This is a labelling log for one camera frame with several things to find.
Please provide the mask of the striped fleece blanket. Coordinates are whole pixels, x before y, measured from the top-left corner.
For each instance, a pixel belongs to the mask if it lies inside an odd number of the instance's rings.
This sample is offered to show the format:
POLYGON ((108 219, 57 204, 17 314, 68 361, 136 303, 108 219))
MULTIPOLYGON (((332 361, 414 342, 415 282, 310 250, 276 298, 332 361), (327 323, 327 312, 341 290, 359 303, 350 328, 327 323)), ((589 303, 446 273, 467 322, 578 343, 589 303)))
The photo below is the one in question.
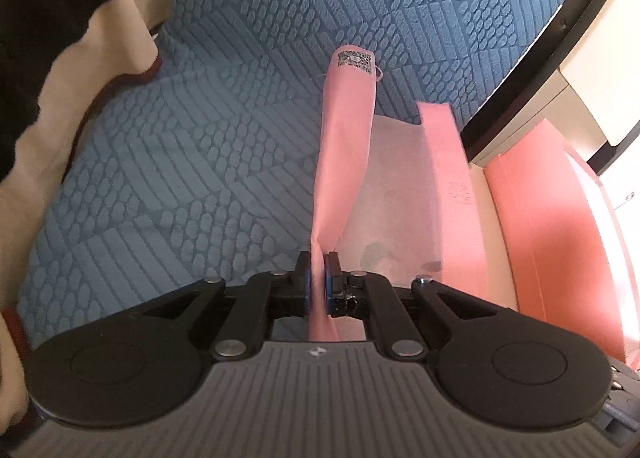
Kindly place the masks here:
POLYGON ((1 0, 1 424, 27 412, 15 305, 29 252, 88 114, 160 69, 172 0, 1 0))

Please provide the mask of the blue quilted bed cover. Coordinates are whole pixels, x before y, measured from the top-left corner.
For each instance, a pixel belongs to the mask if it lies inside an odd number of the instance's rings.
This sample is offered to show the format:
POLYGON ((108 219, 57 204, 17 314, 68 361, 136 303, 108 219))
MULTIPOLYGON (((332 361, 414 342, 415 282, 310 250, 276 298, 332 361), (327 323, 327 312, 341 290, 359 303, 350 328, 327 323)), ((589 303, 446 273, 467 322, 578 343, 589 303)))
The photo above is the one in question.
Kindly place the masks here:
POLYGON ((160 74, 108 103, 36 237, 30 343, 205 275, 293 265, 340 46, 375 54, 379 114, 447 103, 466 126, 564 1, 175 0, 160 74))

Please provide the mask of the white bedside cabinet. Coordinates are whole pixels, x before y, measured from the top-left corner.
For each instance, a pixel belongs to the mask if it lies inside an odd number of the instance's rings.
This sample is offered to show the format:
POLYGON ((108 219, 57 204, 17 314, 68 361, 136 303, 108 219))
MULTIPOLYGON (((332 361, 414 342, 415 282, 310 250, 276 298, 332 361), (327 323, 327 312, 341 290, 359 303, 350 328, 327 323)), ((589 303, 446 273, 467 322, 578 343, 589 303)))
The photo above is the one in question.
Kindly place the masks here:
POLYGON ((602 18, 541 88, 472 158, 484 166, 549 121, 593 170, 603 171, 639 132, 639 24, 602 18))

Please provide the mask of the black bed frame edge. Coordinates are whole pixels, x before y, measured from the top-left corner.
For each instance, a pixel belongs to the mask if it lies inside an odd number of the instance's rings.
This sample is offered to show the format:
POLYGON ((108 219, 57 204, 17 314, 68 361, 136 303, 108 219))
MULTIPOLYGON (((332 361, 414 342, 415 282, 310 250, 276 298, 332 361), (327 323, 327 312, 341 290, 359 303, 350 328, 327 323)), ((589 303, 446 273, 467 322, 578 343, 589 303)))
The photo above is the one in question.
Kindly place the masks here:
POLYGON ((475 158, 515 118, 586 33, 607 0, 564 0, 515 67, 460 133, 475 158))

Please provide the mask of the pink cardboard box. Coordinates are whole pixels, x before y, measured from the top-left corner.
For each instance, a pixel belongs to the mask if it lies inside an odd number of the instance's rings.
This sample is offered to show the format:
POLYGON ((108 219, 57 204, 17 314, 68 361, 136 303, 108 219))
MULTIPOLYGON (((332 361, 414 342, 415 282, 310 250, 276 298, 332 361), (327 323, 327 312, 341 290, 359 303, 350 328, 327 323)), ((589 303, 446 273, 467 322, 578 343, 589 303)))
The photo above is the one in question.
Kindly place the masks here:
POLYGON ((639 286, 597 175, 549 121, 483 169, 518 309, 639 366, 639 286))

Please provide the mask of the pink fabric drawstring bag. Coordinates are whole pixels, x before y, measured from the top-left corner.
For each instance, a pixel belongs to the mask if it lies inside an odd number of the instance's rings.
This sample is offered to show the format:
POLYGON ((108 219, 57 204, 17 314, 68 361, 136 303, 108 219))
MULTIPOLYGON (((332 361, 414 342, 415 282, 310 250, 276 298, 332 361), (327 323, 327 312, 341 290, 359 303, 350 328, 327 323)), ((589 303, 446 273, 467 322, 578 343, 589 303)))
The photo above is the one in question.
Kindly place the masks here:
POLYGON ((310 337, 347 339, 330 317, 326 254, 396 286, 431 275, 487 300, 486 252, 468 160, 450 107, 418 103, 416 126, 374 112, 373 53, 344 45, 322 95, 310 234, 310 337))

